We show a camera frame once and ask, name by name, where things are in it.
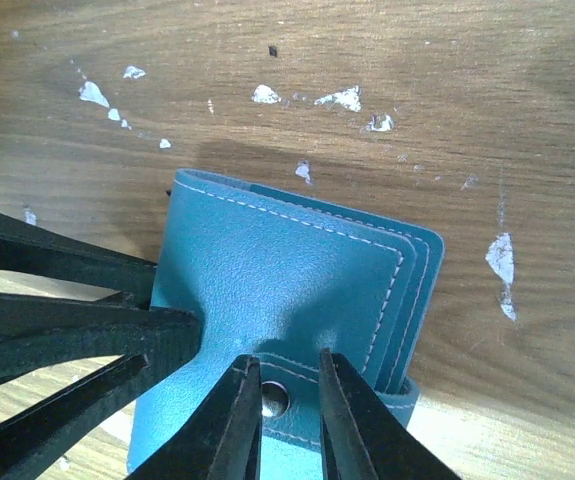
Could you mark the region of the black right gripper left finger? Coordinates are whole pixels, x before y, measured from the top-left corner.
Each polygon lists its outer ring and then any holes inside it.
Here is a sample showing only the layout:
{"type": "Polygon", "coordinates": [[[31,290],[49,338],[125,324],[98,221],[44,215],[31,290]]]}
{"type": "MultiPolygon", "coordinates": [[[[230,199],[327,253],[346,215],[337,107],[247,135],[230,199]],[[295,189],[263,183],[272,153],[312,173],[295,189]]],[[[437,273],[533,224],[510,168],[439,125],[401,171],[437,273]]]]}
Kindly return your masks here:
{"type": "Polygon", "coordinates": [[[260,362],[238,356],[198,408],[131,479],[258,479],[262,439],[260,362]]]}

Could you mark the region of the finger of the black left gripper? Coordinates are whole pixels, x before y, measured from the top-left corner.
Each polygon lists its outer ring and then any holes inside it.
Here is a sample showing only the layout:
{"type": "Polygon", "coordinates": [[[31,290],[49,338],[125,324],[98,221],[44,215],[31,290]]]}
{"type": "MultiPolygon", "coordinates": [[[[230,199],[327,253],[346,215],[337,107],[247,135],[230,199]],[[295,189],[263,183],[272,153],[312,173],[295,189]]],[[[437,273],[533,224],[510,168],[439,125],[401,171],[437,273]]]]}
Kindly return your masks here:
{"type": "Polygon", "coordinates": [[[0,270],[122,292],[150,306],[157,265],[74,240],[0,213],[0,270]]]}
{"type": "Polygon", "coordinates": [[[0,423],[0,479],[35,479],[198,352],[191,314],[126,303],[0,293],[0,385],[70,361],[108,365],[0,423]]]}

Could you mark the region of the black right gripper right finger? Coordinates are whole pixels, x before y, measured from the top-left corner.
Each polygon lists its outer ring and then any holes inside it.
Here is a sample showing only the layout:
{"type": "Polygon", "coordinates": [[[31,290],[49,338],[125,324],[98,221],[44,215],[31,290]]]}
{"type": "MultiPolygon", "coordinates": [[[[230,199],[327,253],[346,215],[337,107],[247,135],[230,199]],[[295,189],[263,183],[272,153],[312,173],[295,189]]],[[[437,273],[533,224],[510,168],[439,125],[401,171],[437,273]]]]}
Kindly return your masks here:
{"type": "Polygon", "coordinates": [[[416,440],[341,354],[320,352],[319,401],[325,479],[456,479],[416,440]]]}

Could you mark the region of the blue leather card holder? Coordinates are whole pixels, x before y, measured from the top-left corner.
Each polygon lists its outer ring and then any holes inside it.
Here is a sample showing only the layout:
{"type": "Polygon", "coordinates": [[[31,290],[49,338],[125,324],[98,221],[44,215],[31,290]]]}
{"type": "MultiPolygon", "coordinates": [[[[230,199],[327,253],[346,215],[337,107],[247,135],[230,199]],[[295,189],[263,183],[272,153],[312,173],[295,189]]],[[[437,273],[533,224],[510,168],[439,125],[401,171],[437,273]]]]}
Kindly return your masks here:
{"type": "Polygon", "coordinates": [[[189,419],[233,360],[258,358],[282,395],[264,411],[260,475],[319,479],[319,353],[343,354],[407,424],[407,369],[444,256],[432,230],[260,184],[176,172],[151,294],[203,326],[186,365],[141,395],[137,469],[189,419]]]}

